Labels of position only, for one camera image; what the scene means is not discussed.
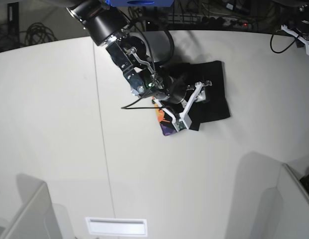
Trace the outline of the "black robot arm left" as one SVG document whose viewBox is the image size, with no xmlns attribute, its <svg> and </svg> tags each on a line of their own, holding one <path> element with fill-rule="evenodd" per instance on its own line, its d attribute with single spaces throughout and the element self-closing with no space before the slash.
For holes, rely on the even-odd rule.
<svg viewBox="0 0 309 239">
<path fill-rule="evenodd" d="M 282 54 L 293 44 L 298 48 L 305 48 L 309 56 L 309 0 L 276 0 L 284 8 L 278 27 L 270 38 L 270 49 L 275 54 Z M 293 38 L 293 42 L 284 50 L 276 51 L 273 48 L 273 38 L 278 32 L 284 32 Z"/>
</svg>

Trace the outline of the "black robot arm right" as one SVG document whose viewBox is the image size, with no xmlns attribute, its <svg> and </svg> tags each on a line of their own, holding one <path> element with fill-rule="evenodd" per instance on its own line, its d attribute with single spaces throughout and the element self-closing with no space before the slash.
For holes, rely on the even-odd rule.
<svg viewBox="0 0 309 239">
<path fill-rule="evenodd" d="M 164 59 L 156 62 L 147 38 L 130 34 L 130 29 L 141 22 L 142 17 L 130 20 L 119 9 L 101 0 L 79 0 L 67 7 L 67 11 L 86 28 L 97 46 L 105 46 L 140 100 L 154 97 L 172 109 L 181 103 L 189 104 L 196 86 L 201 84 L 194 105 L 202 108 L 210 103 L 206 81 L 202 76 L 193 78 L 188 63 L 168 69 L 163 67 L 172 60 L 175 44 L 170 32 L 160 22 L 153 20 L 167 36 L 170 49 Z"/>
</svg>

